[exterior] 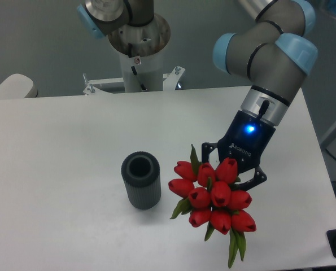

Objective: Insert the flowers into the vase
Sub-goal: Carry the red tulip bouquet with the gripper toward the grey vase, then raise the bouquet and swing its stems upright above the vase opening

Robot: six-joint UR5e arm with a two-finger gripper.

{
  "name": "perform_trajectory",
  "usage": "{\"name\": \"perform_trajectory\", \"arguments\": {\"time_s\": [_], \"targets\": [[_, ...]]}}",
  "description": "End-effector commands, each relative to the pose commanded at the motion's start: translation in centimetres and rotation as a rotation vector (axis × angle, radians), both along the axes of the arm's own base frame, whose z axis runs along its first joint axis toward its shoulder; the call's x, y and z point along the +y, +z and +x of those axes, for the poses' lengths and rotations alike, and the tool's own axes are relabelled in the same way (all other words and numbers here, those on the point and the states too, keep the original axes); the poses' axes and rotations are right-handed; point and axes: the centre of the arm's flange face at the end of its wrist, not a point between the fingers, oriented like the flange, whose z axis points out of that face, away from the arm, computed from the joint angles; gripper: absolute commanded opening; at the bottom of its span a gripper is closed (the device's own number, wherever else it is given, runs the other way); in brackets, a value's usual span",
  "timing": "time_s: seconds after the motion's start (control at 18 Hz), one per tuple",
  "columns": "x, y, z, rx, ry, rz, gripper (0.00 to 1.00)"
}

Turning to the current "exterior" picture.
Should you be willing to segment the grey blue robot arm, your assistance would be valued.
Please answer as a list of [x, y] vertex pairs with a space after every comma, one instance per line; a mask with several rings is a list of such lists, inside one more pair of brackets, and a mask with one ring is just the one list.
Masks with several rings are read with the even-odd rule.
[[[202, 161], [213, 150], [219, 159], [237, 161], [238, 172], [253, 169], [254, 177], [238, 188], [247, 191], [267, 177], [260, 158], [317, 59], [314, 44], [306, 40], [316, 21], [307, 1], [242, 1], [255, 19], [244, 34], [222, 35], [213, 47], [214, 65], [252, 83], [240, 110], [222, 139], [202, 144]], [[171, 30], [155, 13], [153, 1], [85, 1], [78, 16], [95, 38], [108, 38], [120, 54], [126, 92], [167, 88], [160, 53]]]

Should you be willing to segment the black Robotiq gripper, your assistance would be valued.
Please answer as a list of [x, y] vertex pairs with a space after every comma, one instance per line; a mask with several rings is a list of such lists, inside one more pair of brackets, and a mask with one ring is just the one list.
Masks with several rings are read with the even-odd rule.
[[233, 190], [249, 191], [267, 180], [259, 165], [261, 155], [275, 131], [273, 126], [238, 111], [218, 143], [202, 143], [202, 163], [209, 163], [210, 154], [218, 148], [219, 161], [222, 163], [226, 158], [236, 160], [238, 173], [255, 168], [252, 179], [233, 185]]

